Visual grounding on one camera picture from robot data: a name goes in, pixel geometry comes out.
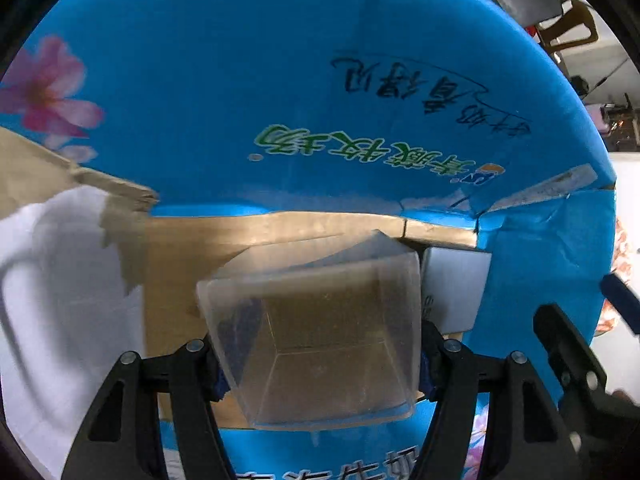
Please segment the blue cardboard milk box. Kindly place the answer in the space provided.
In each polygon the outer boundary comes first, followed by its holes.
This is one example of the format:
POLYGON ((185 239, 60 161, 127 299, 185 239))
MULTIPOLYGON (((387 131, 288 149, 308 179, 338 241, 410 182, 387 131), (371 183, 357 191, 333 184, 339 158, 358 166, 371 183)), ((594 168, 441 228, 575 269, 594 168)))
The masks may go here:
MULTIPOLYGON (((212 346, 198 282, 342 234, 414 249, 420 292, 427 247, 490 252, 472 330, 439 333, 526 356, 558 410, 534 315, 589 346, 614 188, 576 92, 490 0, 1 0, 2 476, 64 479, 123 353, 212 346)), ((219 367, 233 479, 412 479, 424 321, 421 292, 404 419, 253 428, 219 367)))

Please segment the black weight bench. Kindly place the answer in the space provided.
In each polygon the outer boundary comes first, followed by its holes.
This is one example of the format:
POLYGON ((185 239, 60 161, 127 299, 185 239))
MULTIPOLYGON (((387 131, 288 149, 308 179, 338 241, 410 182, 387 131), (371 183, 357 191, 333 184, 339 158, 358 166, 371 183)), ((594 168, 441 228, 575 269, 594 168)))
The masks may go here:
POLYGON ((557 18, 563 13, 561 0, 494 0, 523 27, 557 18))

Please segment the clear acrylic cube box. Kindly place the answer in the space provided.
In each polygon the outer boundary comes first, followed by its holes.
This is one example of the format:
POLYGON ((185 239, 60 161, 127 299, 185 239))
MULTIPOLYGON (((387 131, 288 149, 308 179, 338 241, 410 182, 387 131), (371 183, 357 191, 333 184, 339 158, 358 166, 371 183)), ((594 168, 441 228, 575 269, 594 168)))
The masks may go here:
POLYGON ((248 424, 323 430, 414 410, 420 260, 378 231, 253 246, 196 286, 248 424))

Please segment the white square charger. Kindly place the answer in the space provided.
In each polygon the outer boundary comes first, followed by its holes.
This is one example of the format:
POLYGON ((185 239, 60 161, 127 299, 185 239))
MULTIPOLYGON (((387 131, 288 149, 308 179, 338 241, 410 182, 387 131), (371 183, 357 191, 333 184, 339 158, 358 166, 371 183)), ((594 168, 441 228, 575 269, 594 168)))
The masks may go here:
POLYGON ((490 264, 490 252, 427 247, 421 266, 423 317, 442 334, 472 330, 490 264))

